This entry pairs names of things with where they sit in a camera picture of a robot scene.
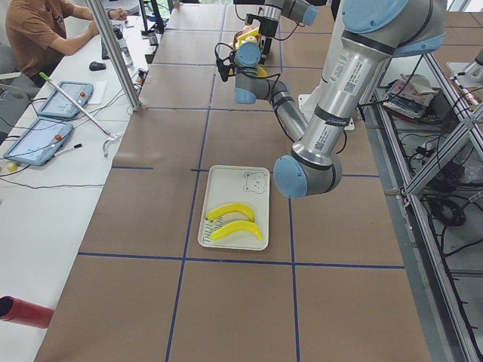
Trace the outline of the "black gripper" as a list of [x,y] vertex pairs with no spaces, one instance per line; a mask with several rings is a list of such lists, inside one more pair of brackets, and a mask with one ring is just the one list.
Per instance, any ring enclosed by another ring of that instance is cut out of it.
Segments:
[[276,36],[278,28],[278,20],[269,17],[261,17],[259,19],[259,33],[263,35],[260,38],[260,59],[266,60],[272,44],[272,39]]

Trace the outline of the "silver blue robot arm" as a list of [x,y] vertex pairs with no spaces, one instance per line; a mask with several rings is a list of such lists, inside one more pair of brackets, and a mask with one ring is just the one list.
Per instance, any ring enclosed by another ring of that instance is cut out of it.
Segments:
[[359,100],[387,59],[431,53],[445,36],[444,1],[343,1],[332,40],[341,48],[328,51],[334,67],[320,81],[312,116],[306,118],[282,81],[257,75],[261,51],[253,42],[234,55],[235,100],[271,103],[285,133],[294,141],[291,153],[273,168],[278,190],[288,198],[318,195],[334,189],[341,178],[335,145]]
[[281,17],[286,17],[296,23],[302,23],[305,26],[311,26],[318,14],[318,9],[304,0],[270,0],[264,2],[264,8],[260,13],[259,34],[261,59],[260,63],[264,64],[272,40],[276,36],[278,23]]

